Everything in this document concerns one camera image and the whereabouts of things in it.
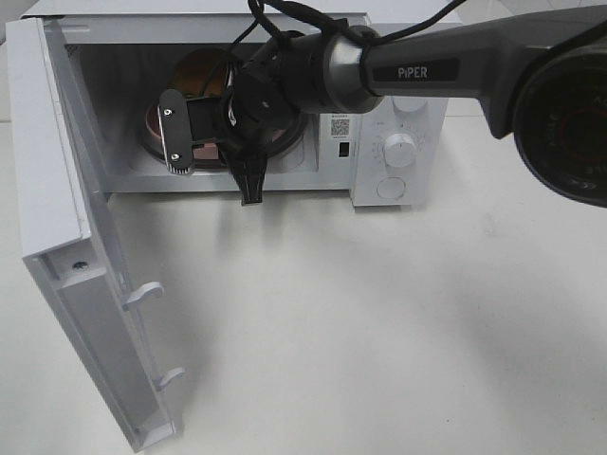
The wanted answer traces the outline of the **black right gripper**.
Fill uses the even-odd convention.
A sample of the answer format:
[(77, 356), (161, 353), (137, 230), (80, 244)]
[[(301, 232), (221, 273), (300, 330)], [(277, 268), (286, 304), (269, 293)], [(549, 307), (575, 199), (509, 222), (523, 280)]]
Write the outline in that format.
[(270, 39), (236, 71), (226, 111), (235, 121), (232, 138), (220, 144), (241, 192), (243, 206), (263, 202), (268, 156), (296, 143), (312, 115), (330, 113), (326, 88), (326, 34), (283, 34)]

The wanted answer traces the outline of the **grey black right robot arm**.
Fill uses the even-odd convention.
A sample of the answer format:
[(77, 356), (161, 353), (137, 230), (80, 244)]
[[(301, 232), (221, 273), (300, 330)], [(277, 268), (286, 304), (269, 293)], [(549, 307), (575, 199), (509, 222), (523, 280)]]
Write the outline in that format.
[(379, 35), (307, 5), (276, 1), (315, 28), (282, 31), (253, 1), (268, 42), (237, 72), (235, 119), (282, 129), (301, 114), (365, 114), (388, 96), (476, 100), (496, 138), (568, 199), (606, 203), (606, 8), (554, 9), (434, 29), (428, 19)]

